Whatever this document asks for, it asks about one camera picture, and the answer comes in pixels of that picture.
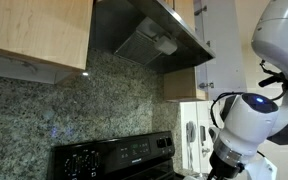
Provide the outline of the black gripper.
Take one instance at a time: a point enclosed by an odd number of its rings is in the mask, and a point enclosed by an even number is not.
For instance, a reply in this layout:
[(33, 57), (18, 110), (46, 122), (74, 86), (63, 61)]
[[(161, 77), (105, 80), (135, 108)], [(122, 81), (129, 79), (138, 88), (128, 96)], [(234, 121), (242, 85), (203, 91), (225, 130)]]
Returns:
[(239, 173), (241, 173), (245, 166), (242, 163), (238, 163), (237, 166), (231, 166), (222, 161), (215, 152), (212, 153), (209, 158), (212, 170), (209, 173), (208, 179), (215, 178), (216, 180), (233, 179)]

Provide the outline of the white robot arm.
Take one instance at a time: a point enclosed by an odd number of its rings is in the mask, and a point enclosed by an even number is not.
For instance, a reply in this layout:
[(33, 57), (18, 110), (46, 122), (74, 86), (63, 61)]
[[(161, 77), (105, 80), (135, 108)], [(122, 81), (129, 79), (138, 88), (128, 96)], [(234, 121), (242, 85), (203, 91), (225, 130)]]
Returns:
[(277, 167), (259, 154), (265, 141), (288, 145), (288, 0), (270, 0), (252, 35), (251, 47), (261, 59), (259, 82), (264, 88), (281, 85), (280, 93), (226, 92), (221, 112), (223, 126), (209, 129), (213, 141), (211, 166), (205, 180), (233, 180), (245, 173), (247, 180), (275, 180)]

